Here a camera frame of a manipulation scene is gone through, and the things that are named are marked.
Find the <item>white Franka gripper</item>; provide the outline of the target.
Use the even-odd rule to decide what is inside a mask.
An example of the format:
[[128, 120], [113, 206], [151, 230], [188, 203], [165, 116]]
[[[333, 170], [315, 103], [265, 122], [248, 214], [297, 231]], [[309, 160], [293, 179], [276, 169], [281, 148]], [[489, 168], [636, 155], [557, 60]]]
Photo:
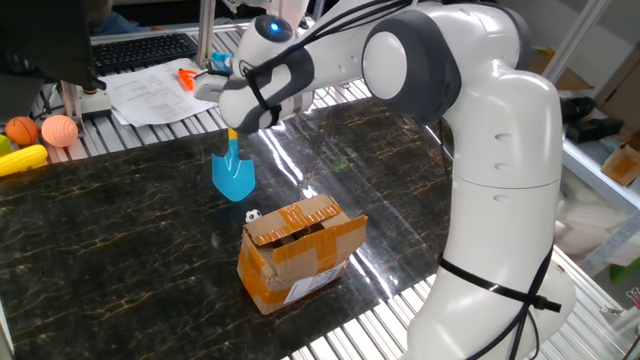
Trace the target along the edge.
[[206, 70], [194, 77], [193, 95], [201, 101], [218, 103], [224, 85], [232, 76], [231, 72]]

